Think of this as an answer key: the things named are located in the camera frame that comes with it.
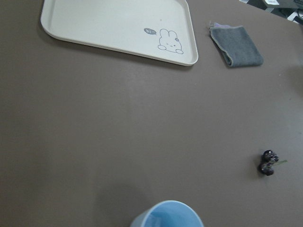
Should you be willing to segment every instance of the white tray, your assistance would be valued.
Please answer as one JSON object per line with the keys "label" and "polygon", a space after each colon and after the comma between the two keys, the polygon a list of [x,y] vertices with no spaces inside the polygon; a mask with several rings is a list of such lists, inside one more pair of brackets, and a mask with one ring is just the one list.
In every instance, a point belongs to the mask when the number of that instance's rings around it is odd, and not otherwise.
{"label": "white tray", "polygon": [[41,23],[64,41],[186,66],[198,60],[185,0],[45,0]]}

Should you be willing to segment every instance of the light blue cup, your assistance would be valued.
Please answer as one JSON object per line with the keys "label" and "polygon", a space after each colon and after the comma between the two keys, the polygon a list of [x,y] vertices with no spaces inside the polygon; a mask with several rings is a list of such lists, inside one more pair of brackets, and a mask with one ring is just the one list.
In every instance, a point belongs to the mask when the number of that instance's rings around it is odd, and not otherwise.
{"label": "light blue cup", "polygon": [[160,202],[145,211],[130,227],[204,227],[200,217],[188,205],[174,200]]}

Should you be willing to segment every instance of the cloth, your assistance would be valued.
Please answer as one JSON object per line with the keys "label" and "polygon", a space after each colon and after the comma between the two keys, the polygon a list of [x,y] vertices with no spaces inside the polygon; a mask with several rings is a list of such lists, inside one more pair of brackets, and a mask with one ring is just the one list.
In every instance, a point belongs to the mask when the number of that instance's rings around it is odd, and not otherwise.
{"label": "cloth", "polygon": [[210,26],[210,35],[230,67],[263,64],[263,57],[243,26],[232,27],[214,23]]}

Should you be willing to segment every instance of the rabbit face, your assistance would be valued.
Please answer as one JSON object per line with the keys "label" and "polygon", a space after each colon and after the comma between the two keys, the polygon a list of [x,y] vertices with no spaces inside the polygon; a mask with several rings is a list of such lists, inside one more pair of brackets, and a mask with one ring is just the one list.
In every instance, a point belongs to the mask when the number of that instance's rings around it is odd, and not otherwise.
{"label": "rabbit face", "polygon": [[174,31],[161,29],[160,35],[161,35],[161,38],[159,40],[160,45],[158,46],[160,50],[166,50],[170,52],[183,54],[182,45],[177,37],[177,33],[175,33]]}

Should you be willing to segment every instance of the white paper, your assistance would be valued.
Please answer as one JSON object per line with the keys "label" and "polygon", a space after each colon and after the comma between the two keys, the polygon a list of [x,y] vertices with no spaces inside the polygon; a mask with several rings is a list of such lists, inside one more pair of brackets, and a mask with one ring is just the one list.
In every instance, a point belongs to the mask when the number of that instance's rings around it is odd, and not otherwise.
{"label": "white paper", "polygon": [[280,5],[277,0],[265,0],[268,5]]}

